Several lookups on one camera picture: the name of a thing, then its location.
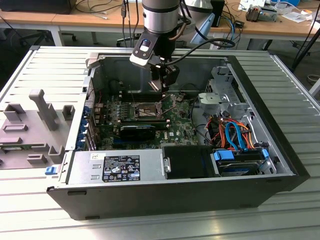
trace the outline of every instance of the warning label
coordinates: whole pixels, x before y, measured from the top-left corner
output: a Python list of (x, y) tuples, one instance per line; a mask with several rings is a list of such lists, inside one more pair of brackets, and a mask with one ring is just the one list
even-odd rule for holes
[(104, 182), (139, 181), (140, 156), (105, 156), (102, 180)]

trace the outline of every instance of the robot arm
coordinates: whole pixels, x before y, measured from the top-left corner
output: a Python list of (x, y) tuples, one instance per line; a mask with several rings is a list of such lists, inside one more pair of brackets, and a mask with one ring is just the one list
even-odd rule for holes
[(144, 32), (133, 49), (130, 61), (142, 68), (150, 65), (149, 84), (155, 91), (168, 91), (168, 86), (176, 82), (179, 74), (179, 68), (174, 65), (160, 65), (171, 61), (176, 39), (187, 23), (191, 23), (179, 16), (179, 5), (180, 0), (142, 0)]
[[(207, 43), (224, 48), (235, 46), (235, 43), (228, 39), (207, 39), (197, 29), (197, 19), (201, 23), (212, 13), (212, 5), (209, 0), (142, 0), (142, 6), (144, 32), (133, 49), (130, 61), (141, 68), (150, 67), (151, 80), (149, 84), (157, 92), (168, 91), (169, 86), (174, 84), (178, 78), (180, 70), (174, 65), (178, 61), (172, 61), (172, 53), (176, 48), (176, 40), (182, 34), (196, 30), (205, 41), (191, 49), (185, 56), (180, 57), (179, 61)], [(182, 16), (179, 15), (179, 7), (181, 7)], [(219, 41), (228, 43), (228, 45), (217, 43)]]

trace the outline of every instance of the table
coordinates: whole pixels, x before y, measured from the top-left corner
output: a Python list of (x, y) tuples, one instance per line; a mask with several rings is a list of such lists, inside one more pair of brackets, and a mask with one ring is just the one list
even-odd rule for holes
[[(230, 13), (235, 17), (237, 16), (235, 18), (236, 20), (244, 22), (241, 38), (304, 41), (310, 31), (310, 21), (296, 23), (280, 15), (278, 15), (276, 22), (246, 21), (246, 12), (238, 10), (239, 2), (239, 0), (227, 0), (227, 6), (230, 9)], [(319, 1), (314, 0), (311, 2), (300, 2), (298, 7), (302, 9), (317, 8), (319, 4)], [(211, 29), (211, 31), (220, 34), (220, 36), (224, 36), (225, 34), (228, 34), (230, 27), (227, 25), (227, 21), (222, 19), (219, 27), (214, 30)], [(315, 28), (311, 31), (310, 38), (316, 33), (316, 31), (317, 30)]]
[[(45, 100), (56, 110), (77, 106), (77, 94), (88, 75), (88, 54), (112, 51), (108, 47), (52, 46), (30, 50), (1, 91), (0, 110), (17, 101), (25, 110), (35, 110), (28, 97), (32, 87), (51, 91)], [(119, 51), (130, 53), (130, 49)], [(223, 56), (230, 51), (214, 54)], [(320, 106), (276, 56), (266, 51), (233, 54), (310, 173), (309, 180), (291, 192), (276, 194), (258, 208), (75, 221), (46, 194), (57, 176), (46, 176), (44, 168), (0, 170), (0, 239), (319, 240), (320, 125), (314, 112), (320, 112)]]
[[(90, 0), (90, 5), (101, 3), (101, 0)], [(266, 40), (292, 40), (302, 41), (308, 35), (310, 30), (310, 22), (295, 23), (284, 17), (279, 16), (277, 22), (248, 22), (246, 21), (245, 12), (237, 12), (240, 0), (227, 0), (231, 14), (239, 15), (236, 19), (245, 22), (241, 38), (247, 39), (266, 39)], [(107, 6), (98, 6), (95, 10), (103, 10), (107, 7), (119, 5), (119, 1), (113, 1)], [(319, 1), (301, 2), (300, 8), (316, 8)], [(136, 6), (130, 3), (131, 28), (136, 23), (137, 14)], [(88, 11), (88, 6), (84, 2), (79, 8)], [(25, 12), (2, 12), (0, 16), (6, 19), (13, 28), (17, 29), (36, 29), (49, 30), (52, 33), (56, 46), (63, 46), (61, 31), (84, 31), (84, 32), (122, 32), (122, 17), (120, 15), (121, 8), (114, 8), (107, 11), (108, 19), (102, 19), (89, 13), (82, 13), (76, 9), (72, 10), (70, 15), (61, 15), (53, 13), (25, 13)], [(139, 15), (142, 16), (142, 5), (139, 4)], [(0, 28), (7, 28), (8, 25), (0, 19)], [(139, 18), (136, 33), (141, 33), (143, 30), (143, 19)], [(124, 31), (129, 32), (128, 18), (125, 20)], [(211, 28), (210, 32), (214, 37), (223, 37), (230, 31), (227, 22), (223, 19), (219, 27)], [(316, 32), (314, 29), (311, 32), (311, 37)]]

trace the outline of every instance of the aluminum profile table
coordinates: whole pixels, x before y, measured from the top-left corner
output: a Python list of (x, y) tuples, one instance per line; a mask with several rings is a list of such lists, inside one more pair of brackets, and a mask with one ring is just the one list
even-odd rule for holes
[[(28, 97), (34, 88), (42, 88), (55, 109), (76, 105), (88, 74), (87, 54), (111, 50), (50, 46), (30, 50), (1, 91), (0, 110), (8, 103), (35, 109)], [(309, 180), (258, 208), (76, 221), (46, 194), (56, 176), (45, 176), (44, 168), (0, 170), (0, 239), (320, 239), (318, 102), (276, 56), (261, 51), (232, 53), (310, 173)]]

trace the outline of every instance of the floor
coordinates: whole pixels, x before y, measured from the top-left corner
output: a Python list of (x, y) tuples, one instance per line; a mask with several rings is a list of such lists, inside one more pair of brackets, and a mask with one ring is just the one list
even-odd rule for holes
[[(21, 36), (27, 36), (36, 33), (35, 30), (18, 29), (17, 32)], [(122, 38), (121, 33), (104, 33), (97, 32), (98, 44), (94, 45), (90, 32), (74, 32), (77, 41), (72, 41), (71, 36), (63, 36), (66, 46), (78, 47), (115, 47), (116, 40)], [(14, 72), (20, 61), (28, 51), (29, 47), (22, 47), (20, 45), (18, 34), (13, 30), (7, 33), (6, 40), (0, 40), (0, 88), (6, 84), (11, 74)], [(36, 39), (29, 39), (28, 43), (33, 45)], [(244, 50), (246, 47), (246, 40), (239, 43), (238, 50)], [(42, 41), (44, 46), (54, 46), (53, 42)], [(298, 52), (298, 49), (293, 47), (290, 41), (273, 41), (269, 47), (269, 52), (277, 55), (286, 66), (290, 67)], [(295, 76), (301, 83), (310, 89), (312, 82), (307, 81), (308, 75), (320, 75), (320, 42), (316, 42), (310, 50), (310, 56), (306, 56), (294, 72)]]

